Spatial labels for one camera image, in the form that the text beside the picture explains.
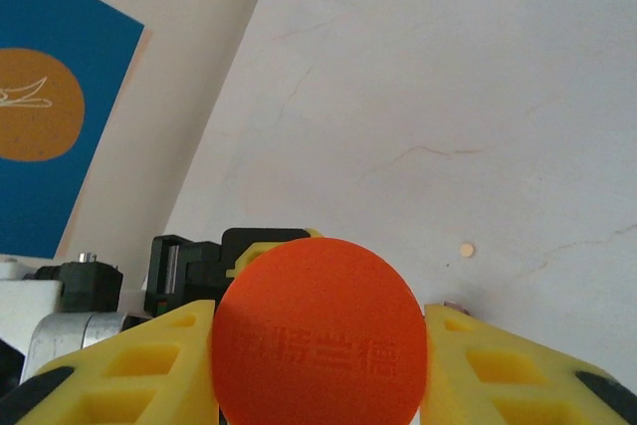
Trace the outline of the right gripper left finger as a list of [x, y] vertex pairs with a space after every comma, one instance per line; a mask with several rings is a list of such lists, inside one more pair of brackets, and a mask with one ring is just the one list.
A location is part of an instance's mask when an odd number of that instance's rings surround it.
[[214, 312], [195, 301], [50, 361], [0, 400], [0, 425], [219, 425]]

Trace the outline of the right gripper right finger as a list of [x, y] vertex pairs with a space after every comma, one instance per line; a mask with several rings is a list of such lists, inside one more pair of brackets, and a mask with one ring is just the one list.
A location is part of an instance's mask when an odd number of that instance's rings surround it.
[[637, 394], [603, 369], [428, 305], [420, 425], [637, 425]]

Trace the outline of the orange pill bottle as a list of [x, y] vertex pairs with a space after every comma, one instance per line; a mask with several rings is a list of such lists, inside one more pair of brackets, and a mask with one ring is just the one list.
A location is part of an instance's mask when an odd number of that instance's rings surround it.
[[426, 325], [382, 258], [343, 240], [302, 239], [233, 281], [211, 356], [229, 425], [410, 425], [425, 392]]

